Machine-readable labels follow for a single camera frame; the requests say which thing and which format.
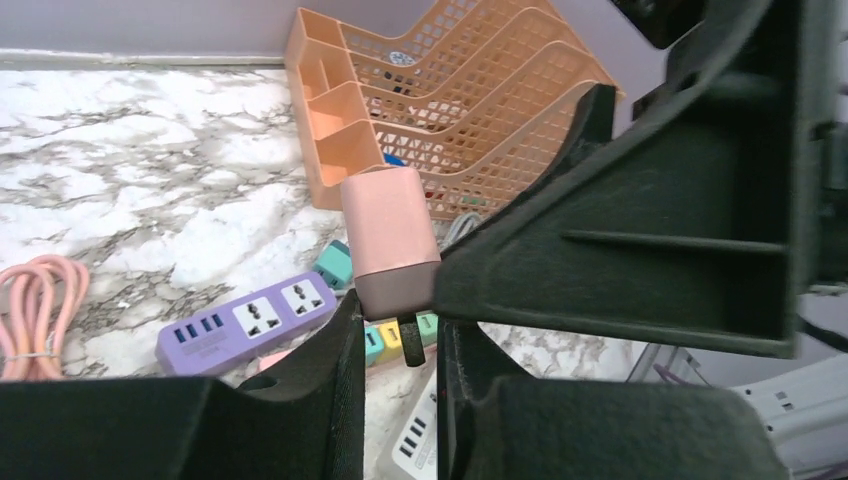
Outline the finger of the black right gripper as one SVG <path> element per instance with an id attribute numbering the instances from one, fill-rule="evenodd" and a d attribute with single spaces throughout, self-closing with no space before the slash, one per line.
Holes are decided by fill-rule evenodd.
<path id="1" fill-rule="evenodd" d="M 553 166 L 452 247 L 435 283 L 435 310 L 490 322 L 653 341 L 647 331 L 659 259 L 629 245 L 646 214 L 632 179 L 633 127 L 611 139 L 614 89 L 595 85 Z"/>

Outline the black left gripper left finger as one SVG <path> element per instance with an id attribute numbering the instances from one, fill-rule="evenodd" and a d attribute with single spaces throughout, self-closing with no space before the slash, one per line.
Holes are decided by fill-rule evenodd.
<path id="1" fill-rule="evenodd" d="M 213 377 L 5 383 L 5 479 L 359 479 L 364 333 L 349 292 L 312 337 L 232 387 Z"/>

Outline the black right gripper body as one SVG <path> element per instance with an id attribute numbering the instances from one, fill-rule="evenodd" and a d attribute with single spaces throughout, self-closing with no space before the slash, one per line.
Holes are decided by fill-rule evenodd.
<path id="1" fill-rule="evenodd" d="M 847 276 L 847 128 L 835 117 L 833 1 L 711 1 L 633 130 L 660 265 L 653 341 L 787 356 L 799 297 Z"/>

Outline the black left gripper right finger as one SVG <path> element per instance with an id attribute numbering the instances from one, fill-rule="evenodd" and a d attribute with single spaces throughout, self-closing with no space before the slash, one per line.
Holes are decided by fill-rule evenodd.
<path id="1" fill-rule="evenodd" d="M 477 326 L 438 331 L 442 479 L 785 479 L 755 410 L 702 386 L 540 379 Z"/>

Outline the dark teal plug adapter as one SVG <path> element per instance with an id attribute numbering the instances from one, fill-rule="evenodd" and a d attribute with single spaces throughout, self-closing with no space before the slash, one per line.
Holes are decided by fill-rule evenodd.
<path id="1" fill-rule="evenodd" d="M 365 364 L 371 367 L 376 363 L 385 349 L 384 341 L 379 330 L 374 326 L 364 328 Z"/>

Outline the pink plug adapter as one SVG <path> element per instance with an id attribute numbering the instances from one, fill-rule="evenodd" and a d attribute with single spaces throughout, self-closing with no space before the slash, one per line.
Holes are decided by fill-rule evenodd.
<path id="1" fill-rule="evenodd" d="M 416 314 L 432 305 L 441 263 L 419 172 L 389 167 L 340 187 L 354 287 L 369 321 L 398 321 L 405 362 L 425 362 Z"/>

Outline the yellow plug adapter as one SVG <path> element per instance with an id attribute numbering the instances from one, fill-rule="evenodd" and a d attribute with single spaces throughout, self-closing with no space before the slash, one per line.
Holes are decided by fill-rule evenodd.
<path id="1" fill-rule="evenodd" d="M 378 332 L 383 340 L 386 352 L 395 352 L 402 349 L 402 341 L 397 321 L 380 324 L 378 326 Z"/>

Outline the green plug adapter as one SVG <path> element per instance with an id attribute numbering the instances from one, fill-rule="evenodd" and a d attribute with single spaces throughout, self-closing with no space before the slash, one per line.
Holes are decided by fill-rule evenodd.
<path id="1" fill-rule="evenodd" d="M 438 316 L 434 313 L 419 313 L 416 316 L 422 344 L 425 347 L 437 342 Z"/>

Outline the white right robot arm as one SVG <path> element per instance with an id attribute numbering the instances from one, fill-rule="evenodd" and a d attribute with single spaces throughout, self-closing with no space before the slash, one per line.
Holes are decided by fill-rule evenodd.
<path id="1" fill-rule="evenodd" d="M 620 1 L 669 53 L 610 135 L 612 89 L 578 103 L 553 165 L 453 245 L 434 309 L 442 479 L 795 479 L 777 449 L 847 444 L 847 340 L 799 312 L 847 278 L 847 126 L 834 1 Z M 761 357 L 835 350 L 725 388 L 538 379 L 481 330 L 517 325 Z"/>

